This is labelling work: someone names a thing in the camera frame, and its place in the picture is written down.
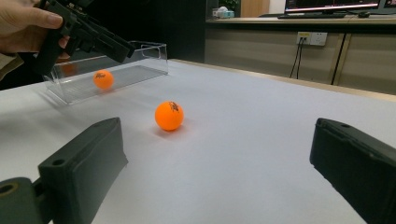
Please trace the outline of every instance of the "wall outlet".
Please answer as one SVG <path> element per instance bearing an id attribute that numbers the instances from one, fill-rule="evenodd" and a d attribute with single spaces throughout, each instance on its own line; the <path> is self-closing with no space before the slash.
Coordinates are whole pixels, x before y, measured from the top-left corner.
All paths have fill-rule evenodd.
<path id="1" fill-rule="evenodd" d="M 299 32 L 297 34 L 296 44 L 301 44 L 302 43 L 301 42 L 301 38 L 305 38 L 305 40 L 303 42 L 305 45 L 309 45 L 311 43 L 311 33 L 309 33 L 309 32 Z"/>
<path id="2" fill-rule="evenodd" d="M 325 46 L 327 33 L 311 33 L 310 45 Z"/>

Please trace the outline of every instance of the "white table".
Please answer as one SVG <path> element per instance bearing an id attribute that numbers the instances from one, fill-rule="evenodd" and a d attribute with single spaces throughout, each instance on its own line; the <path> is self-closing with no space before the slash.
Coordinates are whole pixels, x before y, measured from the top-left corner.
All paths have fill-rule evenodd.
<path id="1" fill-rule="evenodd" d="M 94 224 L 364 223 L 309 162 L 315 123 L 336 119 L 396 147 L 396 97 L 285 80 L 169 61 L 168 76 L 75 105 L 43 83 L 0 91 L 0 180 L 36 180 L 53 152 L 120 117 L 129 164 Z M 176 132 L 155 123 L 165 100 L 184 109 Z"/>

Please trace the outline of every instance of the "transparent plastic container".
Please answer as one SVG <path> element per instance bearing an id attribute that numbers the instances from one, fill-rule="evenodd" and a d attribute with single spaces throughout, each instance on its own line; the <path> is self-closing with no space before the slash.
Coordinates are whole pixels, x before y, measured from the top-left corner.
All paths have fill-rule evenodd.
<path id="1" fill-rule="evenodd" d="M 131 41 L 136 50 L 131 58 L 117 63 L 105 55 L 77 52 L 74 61 L 56 63 L 44 82 L 51 95 L 66 104 L 112 92 L 151 78 L 168 74 L 166 45 L 160 43 Z M 93 75 L 101 69 L 111 72 L 113 85 L 102 90 L 93 83 Z"/>

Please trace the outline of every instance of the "monitor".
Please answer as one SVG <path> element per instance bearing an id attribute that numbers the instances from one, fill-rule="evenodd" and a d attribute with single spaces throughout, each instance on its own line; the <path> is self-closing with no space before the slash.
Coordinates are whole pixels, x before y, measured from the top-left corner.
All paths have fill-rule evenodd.
<path id="1" fill-rule="evenodd" d="M 286 0 L 285 14 L 321 12 L 333 14 L 357 9 L 376 9 L 380 0 Z"/>
<path id="2" fill-rule="evenodd" d="M 396 0 L 385 0 L 384 8 L 396 7 Z"/>

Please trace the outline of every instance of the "ping pong ball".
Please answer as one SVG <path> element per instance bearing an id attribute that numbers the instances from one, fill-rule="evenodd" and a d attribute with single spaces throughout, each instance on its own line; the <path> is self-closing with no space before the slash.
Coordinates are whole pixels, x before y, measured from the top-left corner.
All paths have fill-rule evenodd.
<path id="1" fill-rule="evenodd" d="M 183 108 L 175 102 L 165 101 L 155 110 L 155 121 L 160 128 L 166 131 L 176 130 L 183 122 Z"/>
<path id="2" fill-rule="evenodd" d="M 108 89 L 114 83 L 114 77 L 105 69 L 95 72 L 93 75 L 93 83 L 100 89 Z"/>

